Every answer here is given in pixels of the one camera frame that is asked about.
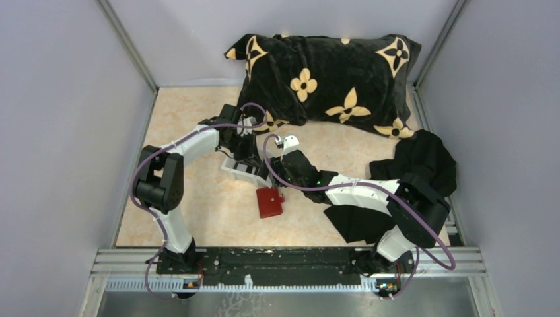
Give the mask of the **black cards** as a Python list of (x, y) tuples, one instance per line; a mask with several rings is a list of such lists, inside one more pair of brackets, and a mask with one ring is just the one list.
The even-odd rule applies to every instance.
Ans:
[(258, 167), (256, 168), (253, 166), (241, 164), (239, 162), (235, 162), (232, 168), (236, 172), (247, 173), (247, 174), (257, 174), (259, 171)]

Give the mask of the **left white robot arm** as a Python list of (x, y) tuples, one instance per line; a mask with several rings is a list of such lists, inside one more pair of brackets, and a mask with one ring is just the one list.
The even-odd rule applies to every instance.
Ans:
[(197, 254), (190, 251), (193, 237), (180, 211), (184, 169), (220, 148), (228, 150), (235, 162), (259, 168), (262, 159), (254, 132), (260, 124), (248, 115), (249, 108), (266, 113), (254, 102), (240, 107), (224, 104), (218, 116), (200, 121), (187, 135), (161, 147), (148, 145), (141, 151), (129, 196), (134, 205), (155, 218), (163, 234), (163, 248), (174, 254), (172, 265), (182, 273), (192, 272), (198, 264)]

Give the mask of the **red card holder wallet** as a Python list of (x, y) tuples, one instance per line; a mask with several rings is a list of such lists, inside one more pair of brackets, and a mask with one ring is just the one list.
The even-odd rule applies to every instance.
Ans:
[(261, 219), (283, 214), (285, 199), (278, 188), (258, 188), (256, 195)]

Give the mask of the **white plastic card box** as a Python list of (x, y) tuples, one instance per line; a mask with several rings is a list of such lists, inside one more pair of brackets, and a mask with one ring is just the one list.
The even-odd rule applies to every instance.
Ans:
[(262, 162), (261, 149), (257, 150), (257, 158), (260, 159), (260, 163), (261, 163), (258, 166), (259, 171), (257, 174), (247, 174), (247, 173), (234, 171), (232, 167), (236, 161), (233, 159), (233, 156), (227, 151), (220, 150), (220, 152), (223, 152), (226, 155), (226, 158), (224, 159), (221, 165), (221, 169), (224, 170), (233, 180), (240, 180), (243, 182), (250, 183), (254, 185), (256, 188), (273, 187), (273, 181), (271, 179), (271, 176), (269, 175), (269, 171), (266, 168), (265, 164)]

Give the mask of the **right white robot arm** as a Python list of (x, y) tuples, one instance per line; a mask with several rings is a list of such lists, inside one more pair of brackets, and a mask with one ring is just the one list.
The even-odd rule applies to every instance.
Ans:
[(281, 185), (301, 191), (314, 203), (360, 207), (391, 218), (394, 224), (378, 238), (372, 253), (372, 264), (380, 272), (389, 272), (404, 253), (414, 248), (427, 250), (442, 245), (439, 232), (450, 206), (416, 176), (396, 180), (350, 178), (318, 170), (300, 150), (264, 157), (263, 163)]

